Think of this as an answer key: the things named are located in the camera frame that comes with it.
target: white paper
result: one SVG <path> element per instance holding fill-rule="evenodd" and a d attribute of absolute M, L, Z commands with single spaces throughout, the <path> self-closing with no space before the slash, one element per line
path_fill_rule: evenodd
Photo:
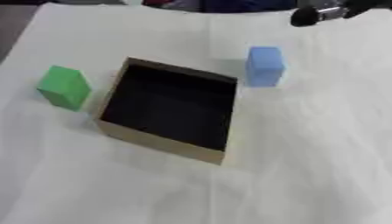
<path fill-rule="evenodd" d="M 290 14 L 44 5 L 0 66 L 0 221 L 390 223 L 392 14 L 302 29 Z M 278 88 L 241 82 L 223 166 L 91 121 L 127 56 L 243 81 L 250 46 L 280 47 L 287 71 Z M 34 91 L 52 65 L 87 77 L 82 112 Z"/>

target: green cube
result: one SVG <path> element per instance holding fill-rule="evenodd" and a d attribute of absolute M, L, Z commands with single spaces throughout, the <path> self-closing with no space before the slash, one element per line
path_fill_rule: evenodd
<path fill-rule="evenodd" d="M 52 66 L 39 82 L 37 90 L 53 105 L 79 110 L 91 92 L 81 72 Z"/>

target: block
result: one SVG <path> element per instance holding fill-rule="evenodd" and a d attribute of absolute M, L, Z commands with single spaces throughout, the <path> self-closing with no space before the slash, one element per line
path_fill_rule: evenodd
<path fill-rule="evenodd" d="M 81 72 L 52 66 L 39 82 L 37 90 L 52 104 L 77 111 L 91 92 Z"/>
<path fill-rule="evenodd" d="M 220 164 L 236 87 L 236 78 L 128 58 L 95 121 L 111 137 Z"/>
<path fill-rule="evenodd" d="M 248 84 L 251 87 L 275 87 L 284 73 L 284 62 L 277 47 L 252 47 L 247 61 Z"/>

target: gray floor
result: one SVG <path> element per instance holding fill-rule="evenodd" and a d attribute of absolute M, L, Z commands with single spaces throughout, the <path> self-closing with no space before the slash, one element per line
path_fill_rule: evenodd
<path fill-rule="evenodd" d="M 38 6 L 0 5 L 0 62 L 29 24 Z"/>

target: white table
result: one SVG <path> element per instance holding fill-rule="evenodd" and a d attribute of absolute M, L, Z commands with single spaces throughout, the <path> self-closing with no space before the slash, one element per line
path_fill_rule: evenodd
<path fill-rule="evenodd" d="M 0 66 L 0 221 L 390 223 L 392 14 L 303 29 L 289 16 L 44 5 Z M 127 56 L 242 79 L 250 46 L 281 47 L 288 70 L 279 88 L 239 87 L 221 167 L 91 121 Z M 88 78 L 84 112 L 36 93 L 51 65 Z"/>

